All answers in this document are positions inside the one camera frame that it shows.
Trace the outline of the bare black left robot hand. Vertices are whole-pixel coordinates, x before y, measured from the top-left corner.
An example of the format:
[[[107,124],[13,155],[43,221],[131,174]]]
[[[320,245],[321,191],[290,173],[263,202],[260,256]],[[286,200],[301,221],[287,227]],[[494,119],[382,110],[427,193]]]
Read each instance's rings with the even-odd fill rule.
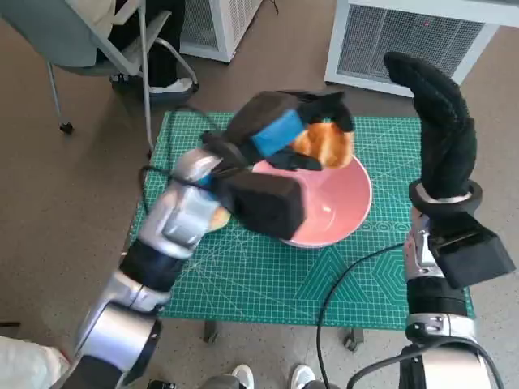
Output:
[[[251,164],[341,169],[354,156],[354,121],[344,92],[263,91],[234,115],[223,139]]]

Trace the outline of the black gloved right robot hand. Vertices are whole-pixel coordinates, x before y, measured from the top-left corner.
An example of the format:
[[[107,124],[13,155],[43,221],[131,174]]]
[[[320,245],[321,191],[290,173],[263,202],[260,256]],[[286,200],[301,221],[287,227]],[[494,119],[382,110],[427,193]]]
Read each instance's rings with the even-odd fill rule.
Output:
[[[414,94],[421,122],[421,178],[433,199],[464,196],[469,191],[477,140],[459,86],[438,68],[399,52],[384,55],[389,78]]]

